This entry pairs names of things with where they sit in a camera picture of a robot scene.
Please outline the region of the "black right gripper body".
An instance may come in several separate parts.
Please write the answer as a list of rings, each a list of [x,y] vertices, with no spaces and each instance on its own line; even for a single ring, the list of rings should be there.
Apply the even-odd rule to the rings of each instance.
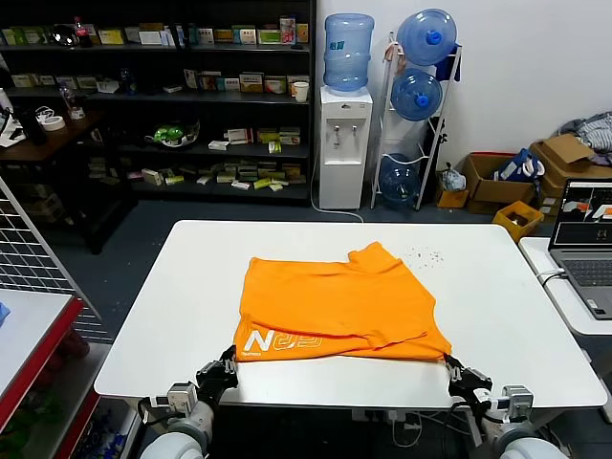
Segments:
[[[479,406],[487,403],[491,395],[492,380],[477,370],[465,367],[460,381],[452,381],[449,377],[448,394],[459,397],[469,406]]]

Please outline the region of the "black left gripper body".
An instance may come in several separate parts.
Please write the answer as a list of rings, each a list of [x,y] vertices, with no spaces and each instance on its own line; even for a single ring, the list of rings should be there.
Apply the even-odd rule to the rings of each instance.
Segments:
[[[226,372],[226,364],[212,361],[196,373],[198,400],[204,403],[219,403],[226,390],[238,386],[237,373]]]

